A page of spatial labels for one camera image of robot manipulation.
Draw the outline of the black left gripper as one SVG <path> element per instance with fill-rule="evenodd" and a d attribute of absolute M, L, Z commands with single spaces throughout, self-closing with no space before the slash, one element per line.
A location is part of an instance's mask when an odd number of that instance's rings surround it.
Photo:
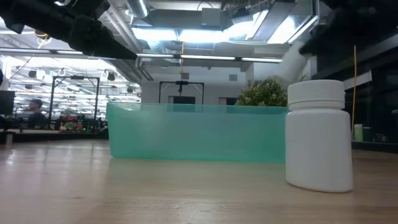
<path fill-rule="evenodd" d="M 89 56 L 136 59 L 137 55 L 114 39 L 99 21 L 77 16 L 68 37 L 69 46 Z"/>

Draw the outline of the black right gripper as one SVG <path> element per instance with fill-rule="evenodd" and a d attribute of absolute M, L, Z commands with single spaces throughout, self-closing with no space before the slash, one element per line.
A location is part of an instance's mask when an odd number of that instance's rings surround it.
<path fill-rule="evenodd" d="M 397 0 L 323 0 L 331 12 L 300 48 L 301 55 L 318 55 L 341 40 L 381 39 L 397 32 Z"/>

